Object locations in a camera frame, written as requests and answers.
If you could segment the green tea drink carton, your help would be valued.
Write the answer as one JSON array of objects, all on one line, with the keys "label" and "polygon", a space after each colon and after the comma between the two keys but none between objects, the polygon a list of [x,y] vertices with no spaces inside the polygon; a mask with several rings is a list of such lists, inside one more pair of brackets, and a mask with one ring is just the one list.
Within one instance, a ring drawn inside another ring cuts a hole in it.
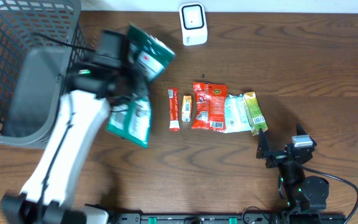
[{"label": "green tea drink carton", "polygon": [[246,108],[247,117],[251,127],[251,133],[253,136],[259,134],[260,129],[265,132],[268,130],[267,123],[262,114],[262,111],[259,107],[259,102],[257,100],[256,94],[254,91],[245,93],[243,95],[244,106]]}]

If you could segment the red snack bag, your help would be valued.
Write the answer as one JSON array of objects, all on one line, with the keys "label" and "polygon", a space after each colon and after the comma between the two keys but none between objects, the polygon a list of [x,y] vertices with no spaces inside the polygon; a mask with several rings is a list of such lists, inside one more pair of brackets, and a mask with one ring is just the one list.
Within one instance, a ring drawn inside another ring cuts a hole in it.
[{"label": "red snack bag", "polygon": [[225,101],[227,86],[194,82],[197,114],[192,124],[193,129],[212,130],[223,133],[225,125]]}]

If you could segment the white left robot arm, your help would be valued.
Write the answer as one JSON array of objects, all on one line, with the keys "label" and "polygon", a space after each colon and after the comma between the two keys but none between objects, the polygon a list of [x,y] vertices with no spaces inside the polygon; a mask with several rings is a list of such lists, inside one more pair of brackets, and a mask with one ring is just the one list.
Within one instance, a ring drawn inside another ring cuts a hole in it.
[{"label": "white left robot arm", "polygon": [[114,106],[148,95],[147,80],[128,61],[129,38],[104,30],[89,60],[65,76],[65,94],[41,160],[18,196],[5,194],[8,223],[109,223],[114,216],[98,205],[72,209],[76,186],[93,141]]}]

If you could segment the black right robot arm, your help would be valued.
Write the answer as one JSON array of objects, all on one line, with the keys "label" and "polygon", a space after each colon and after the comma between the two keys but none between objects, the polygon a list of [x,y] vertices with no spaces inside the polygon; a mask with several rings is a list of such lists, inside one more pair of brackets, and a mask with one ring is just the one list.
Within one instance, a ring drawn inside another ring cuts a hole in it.
[{"label": "black right robot arm", "polygon": [[320,212],[326,209],[329,195],[329,182],[315,175],[306,176],[302,164],[313,158],[317,143],[306,133],[301,125],[296,126],[296,135],[281,151],[269,147],[263,131],[259,131],[259,144],[256,158],[265,159],[268,169],[278,168],[281,185],[290,208],[302,212]]}]

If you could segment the green white 3M package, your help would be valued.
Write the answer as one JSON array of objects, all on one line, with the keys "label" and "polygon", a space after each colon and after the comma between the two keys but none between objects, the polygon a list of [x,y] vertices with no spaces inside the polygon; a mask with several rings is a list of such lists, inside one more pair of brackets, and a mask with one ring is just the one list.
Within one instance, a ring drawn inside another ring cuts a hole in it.
[{"label": "green white 3M package", "polygon": [[134,24],[130,25],[127,37],[130,77],[135,90],[123,104],[112,108],[106,130],[146,148],[152,120],[149,84],[165,71],[175,52]]}]

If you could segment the red chocolate bar wrapper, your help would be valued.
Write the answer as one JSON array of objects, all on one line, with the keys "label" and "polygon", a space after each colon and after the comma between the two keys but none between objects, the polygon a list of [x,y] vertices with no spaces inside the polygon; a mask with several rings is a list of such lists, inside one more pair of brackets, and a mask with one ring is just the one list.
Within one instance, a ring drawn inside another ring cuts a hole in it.
[{"label": "red chocolate bar wrapper", "polygon": [[170,106],[170,131],[179,131],[179,118],[178,118],[178,88],[169,88],[168,89],[168,99]]}]

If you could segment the orange tissue pack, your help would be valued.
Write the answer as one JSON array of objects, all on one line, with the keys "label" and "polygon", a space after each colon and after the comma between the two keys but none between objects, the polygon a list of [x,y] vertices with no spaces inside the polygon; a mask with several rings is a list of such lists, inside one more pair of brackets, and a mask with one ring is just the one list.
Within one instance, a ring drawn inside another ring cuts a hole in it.
[{"label": "orange tissue pack", "polygon": [[181,119],[183,122],[189,123],[191,121],[192,110],[192,97],[191,95],[184,95],[182,101]]}]

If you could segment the mint wet wipes pack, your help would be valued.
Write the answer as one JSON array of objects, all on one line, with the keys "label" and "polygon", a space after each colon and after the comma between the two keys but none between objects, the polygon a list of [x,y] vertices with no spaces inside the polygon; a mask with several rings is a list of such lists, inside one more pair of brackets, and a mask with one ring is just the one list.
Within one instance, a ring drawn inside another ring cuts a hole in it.
[{"label": "mint wet wipes pack", "polygon": [[224,119],[226,125],[224,133],[237,133],[251,130],[242,95],[229,95],[226,97]]}]

